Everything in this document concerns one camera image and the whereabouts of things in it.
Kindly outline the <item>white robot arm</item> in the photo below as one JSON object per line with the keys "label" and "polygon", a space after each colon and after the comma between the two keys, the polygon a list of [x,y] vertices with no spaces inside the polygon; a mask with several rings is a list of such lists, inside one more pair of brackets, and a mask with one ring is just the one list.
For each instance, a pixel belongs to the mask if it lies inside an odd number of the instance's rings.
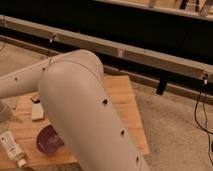
{"label": "white robot arm", "polygon": [[0,77],[0,99],[37,92],[49,121],[84,171],[150,171],[89,50],[42,60]]}

